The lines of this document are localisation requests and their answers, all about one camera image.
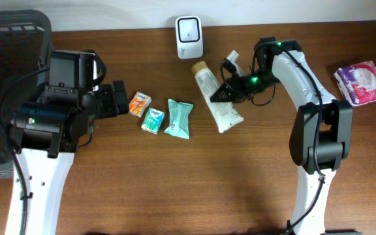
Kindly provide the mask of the white floral cream tube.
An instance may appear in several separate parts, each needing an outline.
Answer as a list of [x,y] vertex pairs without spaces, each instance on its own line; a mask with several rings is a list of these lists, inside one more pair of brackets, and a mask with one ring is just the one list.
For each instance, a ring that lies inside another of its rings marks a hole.
[[216,122],[218,131],[224,133],[233,126],[241,123],[244,118],[238,113],[231,102],[211,102],[211,96],[220,87],[213,72],[205,61],[199,61],[192,66],[192,72],[200,88],[201,94]]

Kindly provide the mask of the small orange tissue pack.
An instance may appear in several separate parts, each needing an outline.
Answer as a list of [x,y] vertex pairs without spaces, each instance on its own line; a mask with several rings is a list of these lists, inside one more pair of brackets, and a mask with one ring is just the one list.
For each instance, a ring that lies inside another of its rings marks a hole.
[[141,118],[150,102],[151,97],[149,95],[137,91],[129,103],[129,113]]

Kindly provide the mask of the small teal tissue pack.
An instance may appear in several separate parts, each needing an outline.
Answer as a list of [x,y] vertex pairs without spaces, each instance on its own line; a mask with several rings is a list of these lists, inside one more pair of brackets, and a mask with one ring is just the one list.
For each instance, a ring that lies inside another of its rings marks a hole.
[[165,118],[165,113],[156,110],[154,108],[149,108],[146,116],[144,118],[144,121],[142,123],[142,130],[147,131],[149,133],[158,134],[161,123],[163,122],[163,119]]

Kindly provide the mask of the teal wet wipes pack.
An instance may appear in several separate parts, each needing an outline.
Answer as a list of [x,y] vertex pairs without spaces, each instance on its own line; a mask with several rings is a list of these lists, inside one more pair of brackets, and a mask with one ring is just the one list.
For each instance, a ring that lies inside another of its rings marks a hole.
[[185,102],[176,102],[168,99],[169,126],[165,129],[166,134],[178,138],[189,139],[189,114],[193,105]]

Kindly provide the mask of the red purple tissue pack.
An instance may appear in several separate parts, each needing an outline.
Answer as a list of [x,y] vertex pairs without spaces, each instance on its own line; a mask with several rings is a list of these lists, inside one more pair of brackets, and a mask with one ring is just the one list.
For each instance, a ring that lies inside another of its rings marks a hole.
[[334,73],[334,78],[341,94],[352,106],[376,102],[376,66],[373,61],[341,67]]

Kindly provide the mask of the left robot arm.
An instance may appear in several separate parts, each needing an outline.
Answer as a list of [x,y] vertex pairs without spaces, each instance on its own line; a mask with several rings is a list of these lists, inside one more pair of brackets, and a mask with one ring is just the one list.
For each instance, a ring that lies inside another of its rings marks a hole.
[[14,179],[5,234],[55,234],[63,188],[94,122],[129,113],[123,81],[103,82],[106,66],[93,50],[55,50],[48,75],[4,128]]

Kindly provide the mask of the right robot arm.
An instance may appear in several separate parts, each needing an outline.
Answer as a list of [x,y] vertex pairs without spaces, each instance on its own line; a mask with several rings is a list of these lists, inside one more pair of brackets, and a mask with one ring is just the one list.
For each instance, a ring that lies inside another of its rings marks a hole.
[[298,169],[296,203],[284,234],[325,234],[330,185],[350,150],[351,105],[325,90],[296,40],[261,38],[248,74],[236,59],[230,55],[222,61],[220,71],[231,76],[223,79],[211,102],[253,101],[257,93],[283,85],[296,108],[289,151]]

